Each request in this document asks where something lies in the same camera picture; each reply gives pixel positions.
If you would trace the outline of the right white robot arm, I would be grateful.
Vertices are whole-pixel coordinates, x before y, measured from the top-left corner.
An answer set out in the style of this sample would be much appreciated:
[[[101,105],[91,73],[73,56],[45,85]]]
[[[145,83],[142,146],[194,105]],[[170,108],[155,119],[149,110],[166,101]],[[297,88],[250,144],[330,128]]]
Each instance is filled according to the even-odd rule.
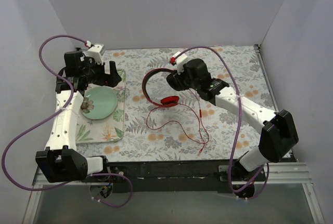
[[[234,115],[241,113],[242,121],[260,134],[259,145],[232,165],[232,173],[239,180],[249,180],[255,170],[267,162],[278,163],[298,143],[298,134],[290,112],[275,112],[246,97],[238,96],[227,82],[212,78],[201,59],[172,58],[171,64],[176,66],[176,70],[166,80],[173,89],[194,89],[201,99]]]

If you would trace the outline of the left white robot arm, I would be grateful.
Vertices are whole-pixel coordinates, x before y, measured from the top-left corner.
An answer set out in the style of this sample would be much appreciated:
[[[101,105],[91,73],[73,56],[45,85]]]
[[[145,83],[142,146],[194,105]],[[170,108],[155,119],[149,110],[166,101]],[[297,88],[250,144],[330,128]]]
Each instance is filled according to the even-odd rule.
[[[113,90],[122,78],[113,61],[104,62],[101,45],[64,54],[65,68],[56,82],[56,110],[49,140],[35,160],[48,182],[84,180],[93,174],[99,182],[111,175],[105,156],[84,157],[76,150],[79,115],[94,114],[97,120],[111,115],[118,104]]]

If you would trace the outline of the red headphones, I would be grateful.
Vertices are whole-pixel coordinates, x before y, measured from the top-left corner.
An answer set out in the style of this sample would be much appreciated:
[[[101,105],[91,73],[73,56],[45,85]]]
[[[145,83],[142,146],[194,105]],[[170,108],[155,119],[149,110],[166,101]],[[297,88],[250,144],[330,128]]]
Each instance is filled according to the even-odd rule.
[[[152,89],[153,92],[152,98],[149,96],[147,91],[147,83],[153,76],[158,73],[168,73],[173,75],[175,72],[175,70],[168,68],[156,68],[146,73],[142,81],[142,91],[148,102],[160,108],[171,108],[178,105],[178,101],[180,99],[179,96],[167,96],[168,89],[167,86],[163,84],[162,78],[153,80],[152,84],[149,86],[149,89]]]

